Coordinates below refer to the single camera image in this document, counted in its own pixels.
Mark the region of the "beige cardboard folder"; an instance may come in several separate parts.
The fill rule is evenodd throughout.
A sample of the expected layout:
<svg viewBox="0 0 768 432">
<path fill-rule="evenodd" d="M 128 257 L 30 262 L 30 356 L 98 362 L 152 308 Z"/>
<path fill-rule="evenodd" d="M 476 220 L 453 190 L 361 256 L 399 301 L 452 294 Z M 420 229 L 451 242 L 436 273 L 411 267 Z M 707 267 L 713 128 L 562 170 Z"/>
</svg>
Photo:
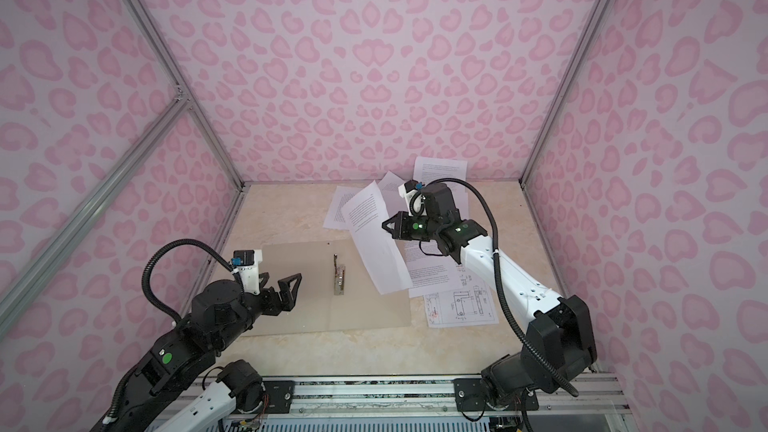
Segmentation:
<svg viewBox="0 0 768 432">
<path fill-rule="evenodd" d="M 260 269 L 273 278 L 302 274 L 295 308 L 258 318 L 248 336 L 367 330 L 411 325 L 409 293 L 381 295 L 352 240 L 267 245 Z M 333 255 L 346 267 L 345 292 L 334 295 Z"/>
</svg>

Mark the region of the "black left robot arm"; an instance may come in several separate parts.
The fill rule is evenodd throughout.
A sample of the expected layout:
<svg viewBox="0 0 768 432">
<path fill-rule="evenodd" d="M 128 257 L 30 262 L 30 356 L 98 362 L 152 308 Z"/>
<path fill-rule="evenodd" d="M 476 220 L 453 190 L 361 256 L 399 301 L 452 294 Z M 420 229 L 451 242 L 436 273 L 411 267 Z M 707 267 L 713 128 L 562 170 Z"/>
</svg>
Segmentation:
<svg viewBox="0 0 768 432">
<path fill-rule="evenodd" d="M 195 379 L 262 315 L 291 311 L 301 274 L 255 294 L 234 280 L 208 284 L 192 301 L 191 311 L 120 379 L 107 412 L 94 431 L 143 431 L 193 385 Z"/>
</svg>

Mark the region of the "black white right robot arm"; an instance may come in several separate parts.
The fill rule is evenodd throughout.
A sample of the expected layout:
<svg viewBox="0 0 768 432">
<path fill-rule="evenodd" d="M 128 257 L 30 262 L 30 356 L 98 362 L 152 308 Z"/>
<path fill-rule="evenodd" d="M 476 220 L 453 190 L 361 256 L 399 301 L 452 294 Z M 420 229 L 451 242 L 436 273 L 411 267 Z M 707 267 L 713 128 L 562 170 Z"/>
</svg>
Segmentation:
<svg viewBox="0 0 768 432">
<path fill-rule="evenodd" d="M 437 244 L 442 255 L 483 279 L 499 305 L 521 350 L 481 371 L 484 400 L 492 408 L 522 408 L 537 391 L 580 392 L 573 380 L 594 364 L 597 351 L 587 304 L 563 297 L 531 276 L 500 248 L 494 217 L 485 229 L 474 220 L 453 222 L 449 215 L 415 217 L 401 211 L 382 223 L 395 240 Z"/>
</svg>

